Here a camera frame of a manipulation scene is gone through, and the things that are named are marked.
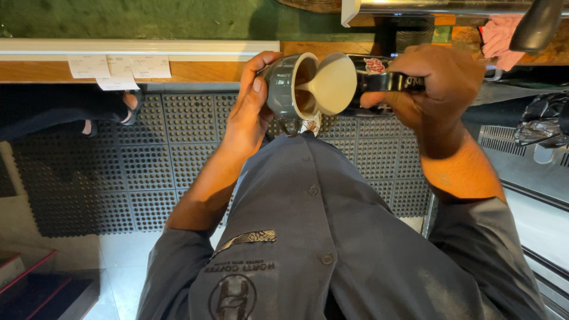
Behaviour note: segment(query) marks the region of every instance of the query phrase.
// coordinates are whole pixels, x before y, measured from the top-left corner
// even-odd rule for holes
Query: green surface
[[[340,14],[275,0],[0,0],[0,24],[17,38],[373,41]]]

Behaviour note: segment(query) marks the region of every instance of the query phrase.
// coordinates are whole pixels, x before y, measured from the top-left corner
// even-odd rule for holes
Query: gray ceramic mug
[[[273,111],[281,130],[287,137],[295,137],[303,120],[316,113],[314,97],[305,91],[295,94],[295,83],[305,83],[316,74],[318,59],[310,52],[282,57],[259,72],[267,82],[267,106]],[[292,123],[289,130],[287,123]]]

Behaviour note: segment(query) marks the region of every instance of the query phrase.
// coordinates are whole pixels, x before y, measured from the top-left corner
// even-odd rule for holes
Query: leg
[[[123,96],[92,85],[0,85],[0,141],[76,120],[121,122]]]

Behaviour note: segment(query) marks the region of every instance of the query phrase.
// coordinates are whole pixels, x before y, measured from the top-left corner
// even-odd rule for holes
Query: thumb
[[[399,110],[411,108],[415,105],[411,96],[404,92],[366,92],[360,98],[360,105],[366,109],[373,107],[379,102],[385,103],[393,109]]]
[[[256,77],[253,86],[243,99],[244,110],[258,114],[267,100],[267,83],[263,77]]]

